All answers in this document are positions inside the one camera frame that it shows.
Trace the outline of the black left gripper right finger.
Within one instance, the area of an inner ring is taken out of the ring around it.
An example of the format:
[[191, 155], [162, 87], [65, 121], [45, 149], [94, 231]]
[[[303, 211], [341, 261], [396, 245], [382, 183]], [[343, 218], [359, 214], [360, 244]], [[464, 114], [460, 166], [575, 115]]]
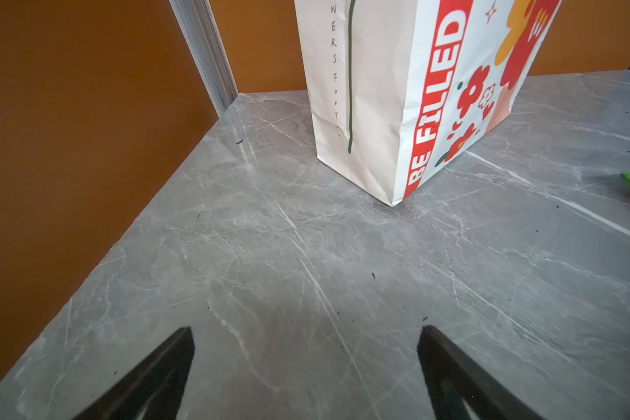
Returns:
[[539, 419], [434, 325], [422, 328], [418, 358], [437, 419]]

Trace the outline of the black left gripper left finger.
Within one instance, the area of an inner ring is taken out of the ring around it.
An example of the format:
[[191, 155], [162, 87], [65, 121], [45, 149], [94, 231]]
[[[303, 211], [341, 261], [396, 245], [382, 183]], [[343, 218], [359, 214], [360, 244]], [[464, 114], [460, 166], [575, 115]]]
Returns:
[[195, 353], [190, 327], [181, 327], [77, 419], [175, 419]]

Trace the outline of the white floral paper bag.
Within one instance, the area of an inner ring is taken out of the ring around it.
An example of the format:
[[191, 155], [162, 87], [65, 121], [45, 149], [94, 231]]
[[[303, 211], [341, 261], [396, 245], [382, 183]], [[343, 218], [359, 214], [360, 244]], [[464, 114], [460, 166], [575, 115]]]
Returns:
[[318, 159], [395, 206], [506, 119], [557, 1], [298, 1]]

